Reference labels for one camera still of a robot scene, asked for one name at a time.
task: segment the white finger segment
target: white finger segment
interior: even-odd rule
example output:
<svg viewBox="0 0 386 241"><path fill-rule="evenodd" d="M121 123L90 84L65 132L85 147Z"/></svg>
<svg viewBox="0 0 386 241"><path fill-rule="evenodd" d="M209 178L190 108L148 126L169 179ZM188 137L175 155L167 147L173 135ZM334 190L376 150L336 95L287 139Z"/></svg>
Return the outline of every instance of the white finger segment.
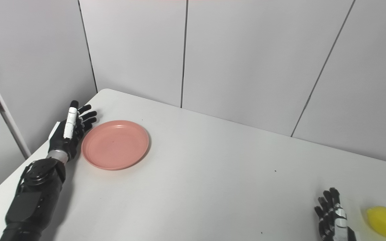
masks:
<svg viewBox="0 0 386 241"><path fill-rule="evenodd" d="M65 129L63 130L63 138L72 138L74 131L75 119L77 118L77 108L69 107L68 117L66 118Z"/></svg>

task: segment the robotic arm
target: robotic arm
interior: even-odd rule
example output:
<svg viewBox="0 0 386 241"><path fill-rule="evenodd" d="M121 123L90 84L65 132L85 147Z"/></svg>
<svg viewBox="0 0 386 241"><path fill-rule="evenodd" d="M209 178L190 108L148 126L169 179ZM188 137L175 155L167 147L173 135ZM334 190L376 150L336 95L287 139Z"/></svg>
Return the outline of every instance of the robotic arm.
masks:
<svg viewBox="0 0 386 241"><path fill-rule="evenodd" d="M96 122L91 105L78 108L72 101L66 120L60 122L50 138L49 154L23 171L6 215L7 227L0 241L38 241L49 225L65 181L65 164L77 154L84 133Z"/></svg>

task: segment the robot forearm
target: robot forearm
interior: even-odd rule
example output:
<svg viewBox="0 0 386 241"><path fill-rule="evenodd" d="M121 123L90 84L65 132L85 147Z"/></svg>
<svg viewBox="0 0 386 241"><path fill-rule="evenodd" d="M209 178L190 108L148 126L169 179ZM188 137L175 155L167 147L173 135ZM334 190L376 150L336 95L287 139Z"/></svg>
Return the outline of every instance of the robot forearm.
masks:
<svg viewBox="0 0 386 241"><path fill-rule="evenodd" d="M50 223L64 181L65 166L57 159L41 159L27 166L0 241L38 241Z"/></svg>

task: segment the robotic hand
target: robotic hand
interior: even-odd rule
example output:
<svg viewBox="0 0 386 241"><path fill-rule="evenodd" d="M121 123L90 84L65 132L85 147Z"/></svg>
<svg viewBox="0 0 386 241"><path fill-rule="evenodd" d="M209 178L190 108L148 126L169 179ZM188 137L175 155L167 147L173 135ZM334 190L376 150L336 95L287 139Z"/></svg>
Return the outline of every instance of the robotic hand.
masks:
<svg viewBox="0 0 386 241"><path fill-rule="evenodd" d="M355 232L346 224L346 213L340 205L339 192L334 187L319 197L315 212L320 218L318 230L323 241L357 241Z"/></svg>
<svg viewBox="0 0 386 241"><path fill-rule="evenodd" d="M0 241L38 241L49 225L65 181L65 164L76 156L79 140L96 122L96 111L80 116L91 105L77 108L78 102L72 101L67 119L55 126L47 157L23 171Z"/></svg>

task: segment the pink plate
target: pink plate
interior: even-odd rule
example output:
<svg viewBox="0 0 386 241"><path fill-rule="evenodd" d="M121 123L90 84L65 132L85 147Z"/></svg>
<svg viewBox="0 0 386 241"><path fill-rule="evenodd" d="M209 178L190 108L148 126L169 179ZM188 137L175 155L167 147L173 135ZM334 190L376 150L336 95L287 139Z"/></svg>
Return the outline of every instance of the pink plate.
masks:
<svg viewBox="0 0 386 241"><path fill-rule="evenodd" d="M105 170L132 166L147 149L147 132L128 120L105 122L93 128L81 144L84 158L93 166Z"/></svg>

